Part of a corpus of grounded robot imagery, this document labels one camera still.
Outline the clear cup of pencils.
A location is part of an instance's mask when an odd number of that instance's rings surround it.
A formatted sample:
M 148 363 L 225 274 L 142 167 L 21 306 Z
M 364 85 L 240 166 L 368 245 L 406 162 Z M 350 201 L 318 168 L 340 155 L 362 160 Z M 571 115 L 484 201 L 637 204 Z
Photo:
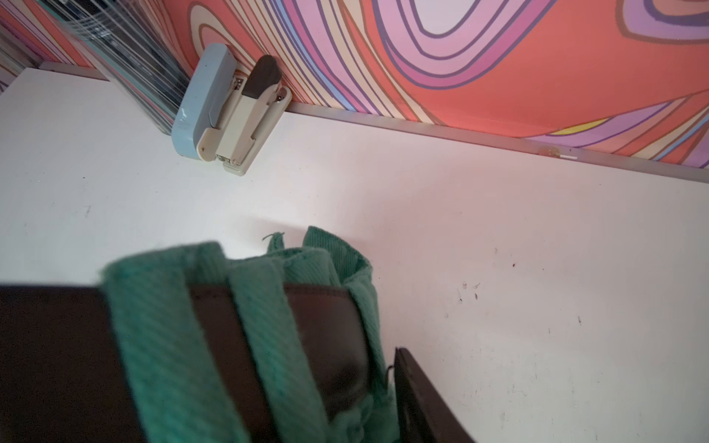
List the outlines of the clear cup of pencils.
M 188 88 L 188 73 L 140 1 L 41 1 L 39 5 L 155 127 L 171 133 Z

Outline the beige black stapler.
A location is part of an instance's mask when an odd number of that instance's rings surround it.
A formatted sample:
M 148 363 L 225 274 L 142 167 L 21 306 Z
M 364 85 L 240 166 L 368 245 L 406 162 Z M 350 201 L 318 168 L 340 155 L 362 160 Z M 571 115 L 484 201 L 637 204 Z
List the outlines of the beige black stapler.
M 197 145 L 199 158 L 245 175 L 292 99 L 277 59 L 260 57 L 248 77 L 236 79 L 216 126 L 204 131 Z

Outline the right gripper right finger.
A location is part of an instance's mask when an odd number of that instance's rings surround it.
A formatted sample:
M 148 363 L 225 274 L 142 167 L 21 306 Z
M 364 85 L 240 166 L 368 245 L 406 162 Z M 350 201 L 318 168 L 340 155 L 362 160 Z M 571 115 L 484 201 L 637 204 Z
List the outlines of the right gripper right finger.
M 407 349 L 397 348 L 393 365 L 400 441 L 474 443 Z

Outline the light blue stapler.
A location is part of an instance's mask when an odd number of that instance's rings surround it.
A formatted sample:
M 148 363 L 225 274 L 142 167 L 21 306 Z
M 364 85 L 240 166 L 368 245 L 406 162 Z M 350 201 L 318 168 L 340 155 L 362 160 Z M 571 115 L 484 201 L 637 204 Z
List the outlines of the light blue stapler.
M 225 44 L 210 44 L 190 79 L 173 123 L 175 151 L 199 160 L 198 144 L 204 132 L 216 128 L 231 91 L 237 62 Z

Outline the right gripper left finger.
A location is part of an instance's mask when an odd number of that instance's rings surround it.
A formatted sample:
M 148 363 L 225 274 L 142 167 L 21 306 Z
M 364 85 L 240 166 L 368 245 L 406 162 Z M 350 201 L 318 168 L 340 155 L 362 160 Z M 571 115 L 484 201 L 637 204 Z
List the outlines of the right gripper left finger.
M 98 289 L 2 286 L 1 439 L 143 441 Z

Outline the green trousers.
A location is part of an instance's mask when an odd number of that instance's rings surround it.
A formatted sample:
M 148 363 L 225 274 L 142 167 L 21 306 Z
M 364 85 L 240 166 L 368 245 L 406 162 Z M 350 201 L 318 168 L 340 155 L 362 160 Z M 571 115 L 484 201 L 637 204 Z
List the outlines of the green trousers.
M 123 258 L 103 272 L 127 382 L 151 442 L 249 442 L 192 306 L 193 284 L 225 285 L 284 442 L 396 442 L 396 398 L 386 381 L 370 262 L 345 240 L 310 227 L 300 247 L 274 234 L 266 254 L 231 260 L 216 242 Z M 287 303 L 286 284 L 349 291 L 369 346 L 365 396 L 329 418 Z

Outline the black leather belt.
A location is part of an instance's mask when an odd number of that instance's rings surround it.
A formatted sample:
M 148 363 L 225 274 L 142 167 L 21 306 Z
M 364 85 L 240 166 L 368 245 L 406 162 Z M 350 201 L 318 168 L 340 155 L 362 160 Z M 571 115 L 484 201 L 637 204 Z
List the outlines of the black leather belt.
M 369 345 L 350 293 L 314 284 L 286 284 L 287 305 L 297 323 L 298 344 L 321 395 L 328 419 L 365 398 L 370 389 Z M 271 408 L 257 373 L 230 289 L 194 285 L 197 318 L 231 400 L 256 442 L 278 442 Z

